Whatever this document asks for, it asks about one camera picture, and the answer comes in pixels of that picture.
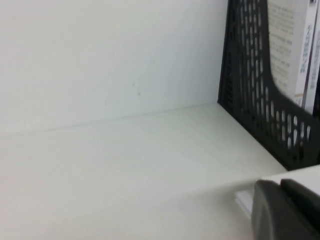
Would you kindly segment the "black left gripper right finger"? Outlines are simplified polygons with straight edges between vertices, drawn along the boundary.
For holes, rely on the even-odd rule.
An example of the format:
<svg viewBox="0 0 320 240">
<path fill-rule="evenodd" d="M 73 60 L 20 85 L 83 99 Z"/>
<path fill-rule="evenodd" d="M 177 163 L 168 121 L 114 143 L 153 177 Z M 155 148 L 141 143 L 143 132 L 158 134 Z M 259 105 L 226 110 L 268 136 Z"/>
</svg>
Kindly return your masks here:
<svg viewBox="0 0 320 240">
<path fill-rule="evenodd" d="M 298 211 L 310 222 L 320 222 L 320 196 L 293 179 L 282 179 L 280 187 Z"/>
</svg>

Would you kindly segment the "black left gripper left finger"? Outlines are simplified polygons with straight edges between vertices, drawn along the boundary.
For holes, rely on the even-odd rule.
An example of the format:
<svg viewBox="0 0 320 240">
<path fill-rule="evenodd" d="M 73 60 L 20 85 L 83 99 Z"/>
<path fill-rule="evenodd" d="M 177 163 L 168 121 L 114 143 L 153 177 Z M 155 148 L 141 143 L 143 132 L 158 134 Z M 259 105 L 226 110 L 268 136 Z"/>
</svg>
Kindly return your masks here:
<svg viewBox="0 0 320 240">
<path fill-rule="evenodd" d="M 253 238 L 318 240 L 320 223 L 310 223 L 294 206 L 280 184 L 271 180 L 258 180 L 255 183 L 251 213 Z"/>
</svg>

